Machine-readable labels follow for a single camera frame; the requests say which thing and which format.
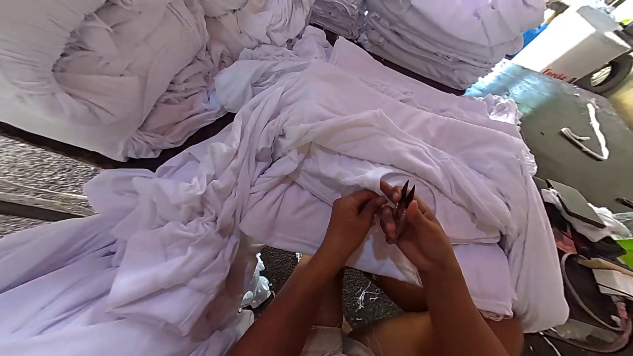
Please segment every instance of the wheel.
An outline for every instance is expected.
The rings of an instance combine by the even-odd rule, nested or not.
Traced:
[[[574,84],[596,94],[604,94],[616,88],[629,75],[632,67],[633,57],[625,53],[576,80]]]

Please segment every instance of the small scissors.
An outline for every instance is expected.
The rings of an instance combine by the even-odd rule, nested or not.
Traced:
[[[406,214],[406,209],[409,207],[409,204],[413,201],[413,197],[415,196],[415,185],[407,194],[408,186],[409,180],[407,180],[402,187],[402,191],[400,193],[400,201],[396,204],[396,207],[393,211],[393,217],[396,223],[396,237],[400,236],[400,234],[402,234],[406,227],[406,217],[404,215]]]

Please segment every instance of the person's left hand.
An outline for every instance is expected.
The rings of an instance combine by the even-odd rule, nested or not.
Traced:
[[[366,189],[336,199],[325,239],[317,253],[323,253],[342,267],[363,243],[374,215],[386,203],[387,198]]]

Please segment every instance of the finger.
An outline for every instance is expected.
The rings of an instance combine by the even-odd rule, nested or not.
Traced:
[[[417,195],[413,197],[413,201],[418,203],[418,210],[422,213],[422,215],[424,215],[425,218],[427,218],[429,221],[432,222],[437,222],[439,224],[439,222],[437,221],[437,218],[435,216],[435,214],[433,214],[433,212],[431,211],[431,209],[429,208],[428,205],[426,205],[424,203],[424,201],[422,201],[422,199],[420,199]]]
[[[418,207],[418,200],[413,200],[406,209],[406,219],[419,229],[425,229],[431,226],[431,221],[426,218]]]
[[[382,207],[380,215],[380,228],[385,233],[387,242],[396,239],[396,222],[393,216],[394,210],[389,205]]]
[[[357,191],[352,193],[346,197],[349,199],[354,207],[359,208],[361,205],[367,203],[371,199],[374,199],[378,196],[378,194],[374,193],[371,190],[363,189],[361,191]]]
[[[401,186],[392,187],[389,183],[381,179],[380,190],[394,203],[400,201],[400,192],[402,190]]]
[[[374,199],[370,200],[363,207],[363,211],[360,213],[360,217],[362,219],[372,221],[373,216],[378,213],[380,208],[387,203],[387,198],[384,196],[377,196]]]

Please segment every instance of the person's right hand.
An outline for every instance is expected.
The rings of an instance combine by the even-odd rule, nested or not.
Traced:
[[[382,179],[380,190],[394,203],[402,198],[401,186],[392,187]],[[442,225],[418,196],[409,204],[405,216],[407,226],[396,236],[393,208],[388,205],[382,208],[380,226],[387,241],[395,241],[396,246],[420,271],[455,267],[457,259]]]

